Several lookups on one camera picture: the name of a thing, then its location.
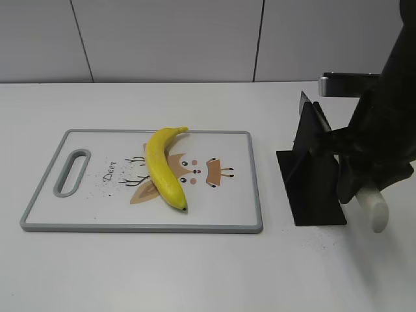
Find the white wall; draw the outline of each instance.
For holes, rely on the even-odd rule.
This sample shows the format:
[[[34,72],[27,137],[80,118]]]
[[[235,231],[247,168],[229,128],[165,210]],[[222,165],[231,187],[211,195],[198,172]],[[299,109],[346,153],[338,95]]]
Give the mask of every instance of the white wall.
[[[73,0],[94,80],[252,81],[262,0]]]
[[[252,81],[263,0],[73,0],[97,82]],[[0,1],[0,83],[88,82],[70,0]],[[256,81],[380,73],[398,0],[265,0]]]
[[[401,27],[398,0],[265,0],[255,80],[380,73]]]
[[[68,0],[0,1],[0,83],[89,81]]]

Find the banana tip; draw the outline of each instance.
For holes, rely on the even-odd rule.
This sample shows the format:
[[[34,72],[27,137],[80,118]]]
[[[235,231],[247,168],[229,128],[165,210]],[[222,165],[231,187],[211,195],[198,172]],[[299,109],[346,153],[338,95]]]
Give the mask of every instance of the banana tip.
[[[178,130],[179,133],[184,133],[184,132],[187,132],[189,130],[189,128],[188,127],[179,127],[179,128],[177,128],[177,130]]]

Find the deer antler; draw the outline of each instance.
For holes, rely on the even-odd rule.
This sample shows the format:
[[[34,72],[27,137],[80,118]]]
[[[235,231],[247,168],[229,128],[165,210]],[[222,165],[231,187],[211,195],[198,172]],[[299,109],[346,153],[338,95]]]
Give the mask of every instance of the deer antler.
[[[124,159],[125,161],[128,161],[129,164],[135,163],[137,161],[142,161],[144,163],[144,157],[143,156],[134,156],[132,159]]]
[[[137,185],[140,185],[141,183],[143,183],[143,181],[149,179],[150,175],[147,175],[146,177],[142,177],[141,175],[138,175],[137,177],[139,177],[140,180],[134,181],[134,180],[123,179],[124,181],[121,181],[121,182],[118,182],[118,183],[119,184],[124,184],[127,187],[136,187]]]

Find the deer illustration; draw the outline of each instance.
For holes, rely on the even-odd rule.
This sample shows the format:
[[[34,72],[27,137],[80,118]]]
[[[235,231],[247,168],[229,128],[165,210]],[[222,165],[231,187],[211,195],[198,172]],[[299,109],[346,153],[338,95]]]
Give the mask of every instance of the deer illustration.
[[[168,161],[168,165],[172,169],[172,172],[180,180],[181,183],[186,183],[189,181],[191,185],[195,185],[198,181],[198,176],[202,174],[202,170],[196,168],[198,165],[198,161],[196,159],[192,160],[190,164],[187,161],[181,161],[184,155],[186,154],[168,154],[166,156],[166,160]],[[126,161],[129,163],[138,162],[141,166],[143,166],[145,163],[145,159],[142,156],[132,157],[131,159],[126,159]],[[219,187],[221,184],[221,177],[234,177],[233,174],[223,174],[223,171],[233,171],[234,169],[231,167],[221,168],[220,159],[211,158],[206,162],[206,165],[208,174],[205,182],[210,187]],[[159,196],[159,192],[151,181],[150,176],[138,175],[137,177],[137,180],[124,179],[123,181],[119,182],[120,184],[124,184],[127,187],[139,186],[139,188],[133,194],[133,197],[130,199],[130,204],[147,202]]]

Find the cutting board handle hole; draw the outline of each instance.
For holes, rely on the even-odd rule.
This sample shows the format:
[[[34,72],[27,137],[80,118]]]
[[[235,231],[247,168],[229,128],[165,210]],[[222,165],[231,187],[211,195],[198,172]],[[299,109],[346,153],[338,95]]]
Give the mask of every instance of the cutting board handle hole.
[[[77,149],[69,154],[53,187],[55,196],[68,197],[77,191],[90,158],[91,152],[87,149]]]

